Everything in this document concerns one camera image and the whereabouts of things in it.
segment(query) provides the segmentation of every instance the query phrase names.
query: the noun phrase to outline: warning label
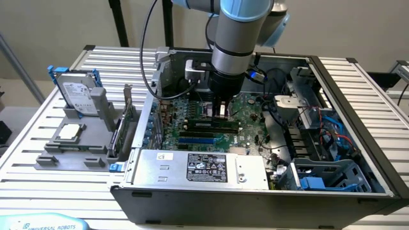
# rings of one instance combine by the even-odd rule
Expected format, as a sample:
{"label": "warning label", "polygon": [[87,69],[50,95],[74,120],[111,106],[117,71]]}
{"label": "warning label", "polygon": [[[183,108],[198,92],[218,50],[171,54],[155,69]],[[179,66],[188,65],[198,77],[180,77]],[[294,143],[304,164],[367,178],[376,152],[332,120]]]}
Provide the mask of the warning label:
{"label": "warning label", "polygon": [[228,182],[226,155],[188,154],[187,179],[199,182]]}

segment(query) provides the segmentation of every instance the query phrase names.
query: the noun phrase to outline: capacitor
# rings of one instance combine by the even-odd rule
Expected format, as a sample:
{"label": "capacitor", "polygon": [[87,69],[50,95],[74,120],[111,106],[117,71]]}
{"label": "capacitor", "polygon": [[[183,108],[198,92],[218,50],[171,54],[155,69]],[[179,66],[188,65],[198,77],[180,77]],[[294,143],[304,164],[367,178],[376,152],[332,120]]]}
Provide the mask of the capacitor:
{"label": "capacitor", "polygon": [[255,101],[254,99],[250,99],[250,100],[248,100],[248,103],[250,103],[251,105],[254,105],[254,104],[256,104],[256,101]]}

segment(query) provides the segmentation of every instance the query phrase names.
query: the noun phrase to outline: motherboard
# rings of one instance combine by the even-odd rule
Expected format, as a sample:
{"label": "motherboard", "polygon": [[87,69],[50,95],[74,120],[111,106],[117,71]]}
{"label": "motherboard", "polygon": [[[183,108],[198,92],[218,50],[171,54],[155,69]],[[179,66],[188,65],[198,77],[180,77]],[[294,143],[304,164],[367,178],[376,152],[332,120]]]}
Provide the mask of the motherboard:
{"label": "motherboard", "polygon": [[163,102],[163,149],[263,154],[259,141],[268,135],[263,103],[259,94],[240,93],[230,103],[226,119],[214,125],[212,102],[188,98]]}

